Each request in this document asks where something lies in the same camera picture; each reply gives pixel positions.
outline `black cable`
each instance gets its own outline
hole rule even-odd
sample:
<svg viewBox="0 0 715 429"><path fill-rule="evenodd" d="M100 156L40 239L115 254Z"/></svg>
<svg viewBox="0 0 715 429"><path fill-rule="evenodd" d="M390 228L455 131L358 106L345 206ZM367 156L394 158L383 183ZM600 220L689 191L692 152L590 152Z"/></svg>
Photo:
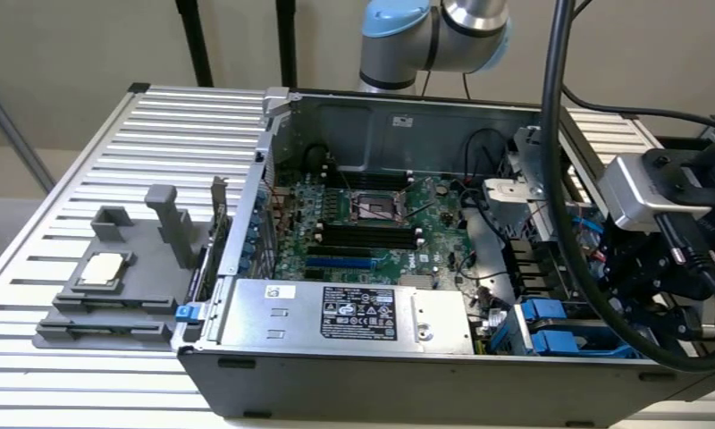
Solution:
<svg viewBox="0 0 715 429"><path fill-rule="evenodd" d="M546 185L548 206L554 223L557 242L562 250L569 272L576 284L586 296L589 305L594 308L608 326L634 349L660 364L680 371L702 372L715 370L715 350L704 357L684 357L650 342L636 331L618 311L612 307L606 295L598 288L586 267L586 259L576 244L573 224L565 208L565 193L562 192L562 169L560 154L560 109L562 101L562 79L570 29L573 26L573 9L576 0L557 0L554 11L554 25L546 58L546 73L544 77L542 94L542 171ZM702 272L701 277L709 283L715 294L715 276L712 272Z"/></svg>
<svg viewBox="0 0 715 429"><path fill-rule="evenodd" d="M425 97L425 95L427 94L427 85L430 85L430 76L431 76L431 71L427 71L427 77L425 78L425 86L421 87L421 96Z"/></svg>
<svg viewBox="0 0 715 429"><path fill-rule="evenodd" d="M497 234L497 237L503 241L503 244L509 245L509 236L501 231L501 229L495 226L493 221L490 220L490 216L487 216L486 209L482 208L482 199L479 198L482 196L482 192L479 189L466 189L465 192L462 192L462 195L459 197L459 206L465 208L465 197L467 194L475 194L477 197L473 197L473 200L475 202L477 211L479 212L479 215L482 216L483 220L486 221L487 227L490 227L490 230L494 234Z"/></svg>
<svg viewBox="0 0 715 429"><path fill-rule="evenodd" d="M471 277L470 275L465 274L465 264L474 256L475 256L475 252L470 253L469 257L466 257L465 260L461 262L461 264L458 265L458 270L455 270L455 275L461 275L465 279L474 280L474 281L479 282L481 280L487 280L491 277L497 277L497 276L499 276L502 274L509 274L509 271L499 271L497 273L483 275L482 277Z"/></svg>
<svg viewBox="0 0 715 429"><path fill-rule="evenodd" d="M577 9L573 12L573 19L576 19L577 16L586 10L588 6L592 4L593 1L594 0L586 0L577 7ZM577 94L573 92L573 90L565 84L562 85L562 92L565 92L565 95L573 101L573 103L576 103L577 105L580 105L581 107L589 110L596 110L598 112L605 112L609 114L660 116L662 118L672 118L672 119L678 119L681 121L686 121L686 122L700 123L712 128L715 128L715 120L709 118L708 116L701 116L698 114L689 114L685 112L677 112L674 110L653 109L648 107L624 107L618 105L598 105L596 103L588 102L581 97L578 97Z"/></svg>
<svg viewBox="0 0 715 429"><path fill-rule="evenodd" d="M509 139L507 139L507 137L506 137L506 136L503 135L503 133L502 133L499 130L497 130L495 128L491 128L491 127L483 127L483 128L481 128L481 129L478 129L478 130L474 130L474 131L471 132L471 134L469 135L469 138L466 139L466 143L465 143L465 180L469 178L469 147L470 147L471 144L473 144L473 140L475 139L477 134L479 134L481 132L487 132L487 131L490 131L490 132L495 132L495 133L501 136L501 138L503 139L503 143L505 143L505 144L509 143Z"/></svg>
<svg viewBox="0 0 715 429"><path fill-rule="evenodd" d="M592 4L594 0L586 0L581 5L576 8L573 11L573 19L577 18L577 15L580 15L588 8L588 6Z"/></svg>
<svg viewBox="0 0 715 429"><path fill-rule="evenodd" d="M330 146L323 143L322 141L317 141L314 143L310 143L305 150L302 151L302 160L301 160L301 168L305 169L307 167L307 156L310 155L310 151L313 149L315 149L317 147L322 147L323 149L326 149L326 154L327 154L327 157L329 157L329 153L330 153Z"/></svg>
<svg viewBox="0 0 715 429"><path fill-rule="evenodd" d="M493 156L490 155L490 149L487 149L487 146L482 146L482 150L486 153L487 161L490 162L490 166L493 166L493 171L498 173L498 164L495 160L493 159Z"/></svg>
<svg viewBox="0 0 715 429"><path fill-rule="evenodd" d="M462 79L465 80L465 92L466 92L466 99L471 100L473 95L469 92L469 82L466 81L466 73L462 73Z"/></svg>

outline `sticker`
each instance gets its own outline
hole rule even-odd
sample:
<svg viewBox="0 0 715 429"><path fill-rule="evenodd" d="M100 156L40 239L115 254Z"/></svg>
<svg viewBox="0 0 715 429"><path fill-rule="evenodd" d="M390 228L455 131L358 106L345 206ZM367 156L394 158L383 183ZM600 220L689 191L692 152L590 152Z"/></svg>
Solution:
<svg viewBox="0 0 715 429"><path fill-rule="evenodd" d="M326 338L397 341L394 290L327 287L322 308L321 334Z"/></svg>
<svg viewBox="0 0 715 429"><path fill-rule="evenodd" d="M269 284L265 288L265 297L269 299L294 299L297 286L294 284Z"/></svg>
<svg viewBox="0 0 715 429"><path fill-rule="evenodd" d="M414 126L414 118L409 118L407 116L395 116L393 118L393 126L411 128Z"/></svg>

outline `blue latch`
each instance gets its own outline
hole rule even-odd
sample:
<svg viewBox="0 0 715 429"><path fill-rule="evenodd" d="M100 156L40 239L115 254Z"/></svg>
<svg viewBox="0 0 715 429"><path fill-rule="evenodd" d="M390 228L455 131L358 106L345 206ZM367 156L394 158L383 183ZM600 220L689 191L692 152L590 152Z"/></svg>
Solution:
<svg viewBox="0 0 715 429"><path fill-rule="evenodd" d="M522 303L522 313L529 321L568 318L565 306L558 299L528 299Z"/></svg>
<svg viewBox="0 0 715 429"><path fill-rule="evenodd" d="M576 336L565 331L541 331L532 336L533 349L540 355L577 355Z"/></svg>
<svg viewBox="0 0 715 429"><path fill-rule="evenodd" d="M198 324L200 310L202 308L195 306L179 306L178 311L175 311L175 320L178 322Z"/></svg>

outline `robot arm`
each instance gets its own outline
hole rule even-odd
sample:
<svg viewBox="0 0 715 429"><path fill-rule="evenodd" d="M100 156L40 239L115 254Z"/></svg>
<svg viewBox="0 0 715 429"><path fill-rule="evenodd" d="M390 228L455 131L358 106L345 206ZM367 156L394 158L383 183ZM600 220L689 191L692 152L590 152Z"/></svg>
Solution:
<svg viewBox="0 0 715 429"><path fill-rule="evenodd" d="M373 0L363 21L363 92L414 94L419 71L475 73L509 49L506 0Z"/></svg>

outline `motherboard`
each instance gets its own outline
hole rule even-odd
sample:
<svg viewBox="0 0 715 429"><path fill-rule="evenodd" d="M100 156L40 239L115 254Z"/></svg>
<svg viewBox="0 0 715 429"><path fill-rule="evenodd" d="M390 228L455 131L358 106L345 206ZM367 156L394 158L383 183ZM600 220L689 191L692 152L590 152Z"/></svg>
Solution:
<svg viewBox="0 0 715 429"><path fill-rule="evenodd" d="M461 290L471 298L475 282L459 272L473 248L457 180L325 176L293 175L289 186L275 188L275 279Z"/></svg>

